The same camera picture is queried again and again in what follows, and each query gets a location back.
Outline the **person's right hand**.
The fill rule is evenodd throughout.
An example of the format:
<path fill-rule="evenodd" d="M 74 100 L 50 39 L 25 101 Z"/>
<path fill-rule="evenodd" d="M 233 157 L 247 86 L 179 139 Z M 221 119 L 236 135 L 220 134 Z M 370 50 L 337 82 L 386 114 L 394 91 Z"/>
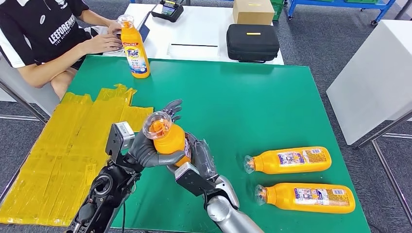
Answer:
<path fill-rule="evenodd" d="M 98 54 L 121 48 L 122 42 L 111 34 L 99 34 L 79 44 L 79 49 L 83 54 Z"/>

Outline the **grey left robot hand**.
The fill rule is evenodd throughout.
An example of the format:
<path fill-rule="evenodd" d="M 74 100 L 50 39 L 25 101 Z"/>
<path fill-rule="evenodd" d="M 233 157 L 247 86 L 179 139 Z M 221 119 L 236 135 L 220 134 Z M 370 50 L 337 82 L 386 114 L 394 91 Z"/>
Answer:
<path fill-rule="evenodd" d="M 157 152 L 153 141 L 148 139 L 142 130 L 136 134 L 128 153 L 142 167 L 174 165 L 185 156 L 185 152 L 182 150 L 177 150 L 171 154 L 162 154 Z"/>

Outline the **person's left hand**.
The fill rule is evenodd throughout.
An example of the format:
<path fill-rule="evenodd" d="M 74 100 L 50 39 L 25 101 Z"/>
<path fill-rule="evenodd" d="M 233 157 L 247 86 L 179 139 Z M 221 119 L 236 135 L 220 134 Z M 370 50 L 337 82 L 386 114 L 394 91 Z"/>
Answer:
<path fill-rule="evenodd" d="M 116 35 L 121 32 L 121 25 L 116 20 L 108 19 L 106 21 L 106 26 L 108 34 Z"/>

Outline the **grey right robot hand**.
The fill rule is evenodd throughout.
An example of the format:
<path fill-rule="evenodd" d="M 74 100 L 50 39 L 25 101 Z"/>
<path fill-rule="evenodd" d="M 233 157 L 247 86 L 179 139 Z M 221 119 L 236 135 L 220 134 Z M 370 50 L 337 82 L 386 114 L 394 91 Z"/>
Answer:
<path fill-rule="evenodd" d="M 185 137 L 191 150 L 191 163 L 197 168 L 201 177 L 215 182 L 219 174 L 208 143 L 205 139 L 200 140 L 188 132 L 185 132 Z"/>

